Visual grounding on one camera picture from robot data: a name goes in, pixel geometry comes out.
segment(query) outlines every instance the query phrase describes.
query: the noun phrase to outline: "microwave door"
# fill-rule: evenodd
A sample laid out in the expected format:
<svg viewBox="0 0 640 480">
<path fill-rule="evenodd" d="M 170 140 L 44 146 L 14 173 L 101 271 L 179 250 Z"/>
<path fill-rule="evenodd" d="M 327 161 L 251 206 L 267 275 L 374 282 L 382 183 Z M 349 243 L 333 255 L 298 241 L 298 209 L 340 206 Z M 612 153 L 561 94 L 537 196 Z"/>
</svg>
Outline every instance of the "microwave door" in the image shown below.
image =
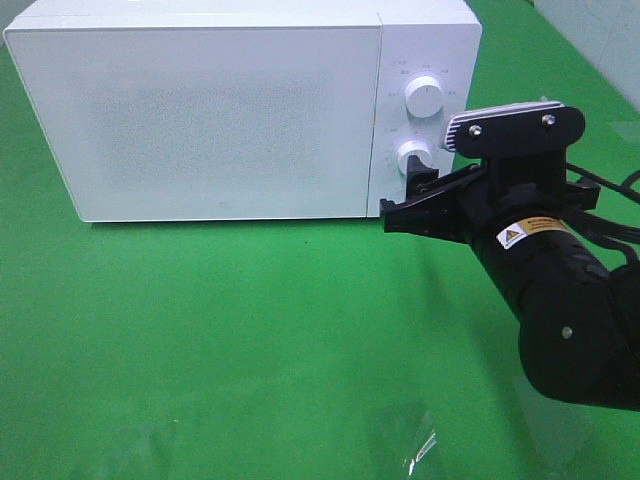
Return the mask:
<svg viewBox="0 0 640 480">
<path fill-rule="evenodd" d="M 366 216 L 379 27 L 11 35 L 83 220 Z"/>
</svg>

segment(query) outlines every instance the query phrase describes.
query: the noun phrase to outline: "screw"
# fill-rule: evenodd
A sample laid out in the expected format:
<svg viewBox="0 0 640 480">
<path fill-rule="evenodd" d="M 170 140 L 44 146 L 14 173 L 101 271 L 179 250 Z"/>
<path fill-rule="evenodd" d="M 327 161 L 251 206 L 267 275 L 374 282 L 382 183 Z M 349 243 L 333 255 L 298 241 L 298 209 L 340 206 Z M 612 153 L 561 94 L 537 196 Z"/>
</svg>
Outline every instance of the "screw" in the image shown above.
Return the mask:
<svg viewBox="0 0 640 480">
<path fill-rule="evenodd" d="M 555 117 L 555 115 L 551 115 L 550 113 L 547 113 L 546 115 L 543 115 L 543 116 L 542 116 L 542 124 L 543 124 L 545 127 L 550 127 L 550 126 L 552 126 L 552 125 L 553 125 L 553 124 L 555 124 L 555 123 L 556 123 L 556 117 Z"/>
<path fill-rule="evenodd" d="M 479 137 L 480 135 L 482 135 L 482 127 L 480 125 L 471 125 L 469 127 L 469 135 L 474 138 Z"/>
</svg>

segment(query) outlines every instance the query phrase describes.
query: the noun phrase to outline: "wall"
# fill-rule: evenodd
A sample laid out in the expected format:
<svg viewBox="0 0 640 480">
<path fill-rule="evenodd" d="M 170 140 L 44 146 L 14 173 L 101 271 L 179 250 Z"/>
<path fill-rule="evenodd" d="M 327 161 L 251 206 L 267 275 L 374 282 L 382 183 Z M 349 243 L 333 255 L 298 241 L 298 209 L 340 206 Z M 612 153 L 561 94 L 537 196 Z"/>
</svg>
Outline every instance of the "wall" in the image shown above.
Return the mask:
<svg viewBox="0 0 640 480">
<path fill-rule="evenodd" d="M 639 0 L 535 0 L 535 7 L 640 111 Z"/>
</svg>

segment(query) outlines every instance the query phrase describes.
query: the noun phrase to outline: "clear plastic piece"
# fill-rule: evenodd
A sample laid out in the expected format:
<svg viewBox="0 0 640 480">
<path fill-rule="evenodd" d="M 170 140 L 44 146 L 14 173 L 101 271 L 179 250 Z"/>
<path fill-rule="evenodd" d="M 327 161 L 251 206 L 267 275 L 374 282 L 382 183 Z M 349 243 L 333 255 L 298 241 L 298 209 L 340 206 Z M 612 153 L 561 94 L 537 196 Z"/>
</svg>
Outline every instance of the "clear plastic piece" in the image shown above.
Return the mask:
<svg viewBox="0 0 640 480">
<path fill-rule="evenodd" d="M 433 419 L 421 403 L 378 410 L 371 420 L 369 443 L 376 479 L 447 478 Z"/>
</svg>

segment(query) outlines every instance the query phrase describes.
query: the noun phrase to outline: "microwave control panel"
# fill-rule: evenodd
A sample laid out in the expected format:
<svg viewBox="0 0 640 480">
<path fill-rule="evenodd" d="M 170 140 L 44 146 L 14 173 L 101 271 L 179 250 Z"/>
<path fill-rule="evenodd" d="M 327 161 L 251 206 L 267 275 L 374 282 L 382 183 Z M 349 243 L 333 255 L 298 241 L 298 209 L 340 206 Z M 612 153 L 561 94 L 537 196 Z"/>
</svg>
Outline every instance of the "microwave control panel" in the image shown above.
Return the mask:
<svg viewBox="0 0 640 480">
<path fill-rule="evenodd" d="M 379 200 L 402 201 L 410 155 L 440 175 L 453 154 L 440 144 L 451 115 L 466 107 L 481 35 L 478 23 L 384 25 L 367 215 Z"/>
</svg>

